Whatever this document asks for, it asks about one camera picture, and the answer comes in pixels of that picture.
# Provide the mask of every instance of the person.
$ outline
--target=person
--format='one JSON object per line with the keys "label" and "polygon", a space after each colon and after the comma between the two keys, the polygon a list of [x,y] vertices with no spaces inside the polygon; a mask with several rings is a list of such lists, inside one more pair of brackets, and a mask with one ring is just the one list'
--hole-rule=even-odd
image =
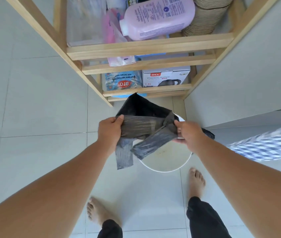
{"label": "person", "polygon": [[[0,204],[0,238],[68,238],[107,158],[115,151],[123,120],[124,116],[119,116],[101,121],[95,143],[4,200]],[[255,237],[280,238],[281,172],[210,139],[197,123],[175,121],[175,125],[184,138],[177,142],[200,158],[251,233]],[[187,215],[193,237],[229,237],[216,212],[200,200],[205,186],[203,176],[191,169],[190,180],[193,197]],[[121,235],[119,220],[96,199],[89,201],[87,210],[92,220],[102,225],[111,223]],[[117,234],[109,232],[108,237]]]}

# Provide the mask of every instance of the bare foot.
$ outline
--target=bare foot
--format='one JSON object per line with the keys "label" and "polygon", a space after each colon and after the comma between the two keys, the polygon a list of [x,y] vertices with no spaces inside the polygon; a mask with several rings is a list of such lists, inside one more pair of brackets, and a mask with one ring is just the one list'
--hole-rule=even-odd
{"label": "bare foot", "polygon": [[87,214],[89,220],[98,223],[101,227],[104,221],[114,220],[120,227],[122,227],[120,220],[110,213],[97,199],[91,197],[87,203]]}
{"label": "bare foot", "polygon": [[204,180],[202,174],[197,169],[190,168],[188,200],[194,196],[197,196],[201,199],[205,186],[206,181]]}

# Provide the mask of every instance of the black plastic bag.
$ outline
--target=black plastic bag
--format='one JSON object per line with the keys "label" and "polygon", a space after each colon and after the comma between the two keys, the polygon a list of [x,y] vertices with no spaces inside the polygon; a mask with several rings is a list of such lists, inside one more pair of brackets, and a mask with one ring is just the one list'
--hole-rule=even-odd
{"label": "black plastic bag", "polygon": [[[178,137],[174,120],[179,118],[167,108],[158,106],[137,93],[128,97],[116,116],[124,115],[122,133],[115,154],[117,169],[133,165],[133,154],[142,160],[159,147]],[[214,134],[203,132],[214,139]],[[133,146],[134,140],[142,142]]]}

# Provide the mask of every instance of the hand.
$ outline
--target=hand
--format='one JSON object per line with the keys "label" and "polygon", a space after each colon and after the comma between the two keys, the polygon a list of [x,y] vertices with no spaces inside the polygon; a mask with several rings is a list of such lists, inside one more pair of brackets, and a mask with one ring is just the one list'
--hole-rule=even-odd
{"label": "hand", "polygon": [[107,118],[99,123],[98,140],[103,147],[108,147],[112,153],[115,150],[116,144],[120,139],[121,126],[124,121],[124,115]]}
{"label": "hand", "polygon": [[175,120],[174,124],[176,125],[178,132],[181,133],[180,137],[184,139],[174,139],[173,141],[176,143],[186,144],[191,152],[194,152],[194,145],[197,143],[197,140],[207,137],[202,132],[202,129],[198,123],[189,121],[179,122]]}

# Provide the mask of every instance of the red oval logo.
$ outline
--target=red oval logo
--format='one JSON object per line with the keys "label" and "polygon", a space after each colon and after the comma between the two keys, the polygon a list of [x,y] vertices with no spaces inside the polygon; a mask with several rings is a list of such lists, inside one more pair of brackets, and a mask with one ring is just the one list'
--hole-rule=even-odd
{"label": "red oval logo", "polygon": [[119,83],[117,85],[120,88],[127,88],[128,86],[131,85],[131,81],[128,81],[128,80],[119,81]]}

